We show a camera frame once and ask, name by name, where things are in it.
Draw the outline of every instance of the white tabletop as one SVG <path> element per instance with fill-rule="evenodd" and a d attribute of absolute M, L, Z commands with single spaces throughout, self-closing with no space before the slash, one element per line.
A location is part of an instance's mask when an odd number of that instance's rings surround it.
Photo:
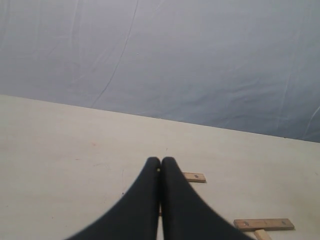
<path fill-rule="evenodd" d="M 0 95 L 0 239 L 59 240 L 97 219 L 147 157 L 203 173 L 230 223 L 289 218 L 275 240 L 320 236 L 320 144 Z"/>

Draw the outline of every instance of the wooden block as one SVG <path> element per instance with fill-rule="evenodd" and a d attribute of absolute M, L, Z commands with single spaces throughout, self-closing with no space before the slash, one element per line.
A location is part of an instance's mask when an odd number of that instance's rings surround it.
<path fill-rule="evenodd" d="M 233 221 L 235 227 L 243 232 L 264 230 L 293 230 L 295 226 L 287 218 L 270 219 L 236 219 Z"/>
<path fill-rule="evenodd" d="M 202 173 L 183 172 L 184 177 L 188 182 L 206 183 L 205 175 Z"/>
<path fill-rule="evenodd" d="M 258 240 L 272 240 L 268 233 L 263 229 L 254 231 L 254 235 Z"/>

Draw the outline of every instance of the white table surface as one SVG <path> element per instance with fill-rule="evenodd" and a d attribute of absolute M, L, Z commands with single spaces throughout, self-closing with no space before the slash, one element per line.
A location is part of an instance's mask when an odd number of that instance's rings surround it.
<path fill-rule="evenodd" d="M 0 95 L 0 239 L 74 234 L 149 156 L 203 173 L 193 187 L 230 223 L 289 218 L 273 239 L 320 238 L 319 143 Z"/>

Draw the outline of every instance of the gray fabric backdrop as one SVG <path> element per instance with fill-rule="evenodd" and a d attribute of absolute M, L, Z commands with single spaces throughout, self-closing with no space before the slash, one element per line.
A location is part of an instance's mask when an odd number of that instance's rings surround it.
<path fill-rule="evenodd" d="M 0 0 L 0 94 L 320 142 L 319 0 Z"/>

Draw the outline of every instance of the small wooden piece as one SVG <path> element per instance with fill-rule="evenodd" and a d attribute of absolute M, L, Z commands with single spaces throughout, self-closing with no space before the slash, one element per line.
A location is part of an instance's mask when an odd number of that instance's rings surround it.
<path fill-rule="evenodd" d="M 235 227 L 243 232 L 264 230 L 293 230 L 295 226 L 287 218 L 270 219 L 236 219 L 233 221 Z"/>
<path fill-rule="evenodd" d="M 263 229 L 254 231 L 254 235 L 258 240 L 272 240 L 268 233 Z"/>
<path fill-rule="evenodd" d="M 206 183 L 205 175 L 202 173 L 183 172 L 184 177 L 188 182 Z"/>

